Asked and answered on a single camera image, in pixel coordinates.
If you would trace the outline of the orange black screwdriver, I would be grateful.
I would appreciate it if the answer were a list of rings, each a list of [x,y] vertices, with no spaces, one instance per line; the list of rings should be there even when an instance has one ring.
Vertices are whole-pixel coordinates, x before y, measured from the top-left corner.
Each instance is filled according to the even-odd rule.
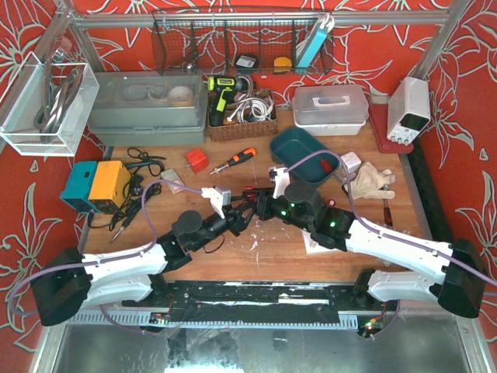
[[[249,159],[252,159],[253,157],[256,156],[256,150],[254,148],[247,148],[235,155],[233,155],[229,160],[227,160],[225,163],[215,167],[210,174],[218,174],[222,171],[224,171],[227,168],[231,168],[234,166],[239,166],[244,162],[247,162]]]

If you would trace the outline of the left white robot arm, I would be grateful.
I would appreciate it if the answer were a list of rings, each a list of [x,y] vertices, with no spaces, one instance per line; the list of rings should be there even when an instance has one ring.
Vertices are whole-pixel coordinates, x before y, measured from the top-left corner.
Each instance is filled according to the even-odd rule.
[[[42,325],[55,326],[95,305],[145,300],[153,276],[183,267],[193,252],[225,232],[246,230],[256,198],[248,194],[235,201],[238,206],[225,205],[207,218],[184,211],[170,232],[137,248],[99,255],[83,255],[75,247],[63,250],[30,281]]]

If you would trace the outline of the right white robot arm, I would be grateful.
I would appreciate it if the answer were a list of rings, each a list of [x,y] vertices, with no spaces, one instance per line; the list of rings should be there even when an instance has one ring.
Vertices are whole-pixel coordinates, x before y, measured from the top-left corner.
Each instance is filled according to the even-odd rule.
[[[360,253],[404,267],[402,272],[363,270],[357,280],[379,301],[436,302],[464,318],[478,317],[485,292],[485,269],[475,246],[419,239],[391,230],[325,204],[319,192],[296,181],[282,192],[271,188],[245,190],[244,198],[262,220],[279,218],[302,230],[313,246]]]

